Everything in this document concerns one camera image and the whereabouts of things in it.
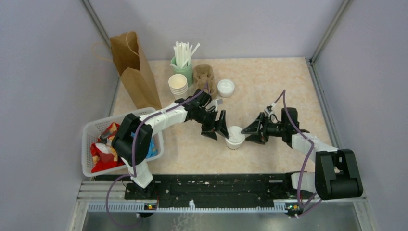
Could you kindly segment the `white paper coffee cup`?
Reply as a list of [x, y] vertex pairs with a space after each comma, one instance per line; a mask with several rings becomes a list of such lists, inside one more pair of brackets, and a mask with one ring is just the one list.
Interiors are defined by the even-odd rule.
[[236, 150], [241, 147], [245, 141], [245, 135], [241, 133], [242, 128], [239, 126], [231, 126], [228, 128], [229, 138], [225, 138], [226, 145], [229, 149]]

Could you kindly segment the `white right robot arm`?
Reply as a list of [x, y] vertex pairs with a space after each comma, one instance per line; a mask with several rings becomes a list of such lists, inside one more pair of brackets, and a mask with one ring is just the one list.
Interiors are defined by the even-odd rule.
[[322, 200], [361, 197], [363, 184], [355, 154], [350, 149], [338, 149], [323, 143], [305, 129], [299, 129], [298, 111], [282, 108], [281, 119], [273, 122], [268, 112], [261, 112], [253, 123], [244, 128], [246, 140], [266, 144], [270, 137], [280, 137], [290, 148], [300, 151], [315, 164], [314, 172], [288, 173], [282, 192], [295, 198], [302, 191], [316, 193]]

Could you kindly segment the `white plastic cup lid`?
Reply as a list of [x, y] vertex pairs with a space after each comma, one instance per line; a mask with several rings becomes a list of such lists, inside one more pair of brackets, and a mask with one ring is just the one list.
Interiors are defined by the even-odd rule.
[[241, 133], [242, 128], [239, 126], [231, 126], [228, 128], [229, 138], [226, 138], [230, 143], [242, 143], [245, 140], [245, 135]]

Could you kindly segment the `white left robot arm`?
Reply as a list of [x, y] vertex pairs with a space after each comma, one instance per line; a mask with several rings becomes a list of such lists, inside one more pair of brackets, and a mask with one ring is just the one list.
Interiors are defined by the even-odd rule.
[[193, 96], [175, 100], [171, 105], [153, 113], [126, 115], [113, 138], [112, 147], [127, 166], [131, 180], [137, 184], [136, 193], [143, 199], [152, 197], [153, 175], [149, 171], [147, 155], [152, 137], [172, 125], [186, 121], [201, 124], [201, 135], [217, 140], [217, 135], [230, 138], [226, 125], [226, 111], [217, 110], [217, 100], [203, 90]]

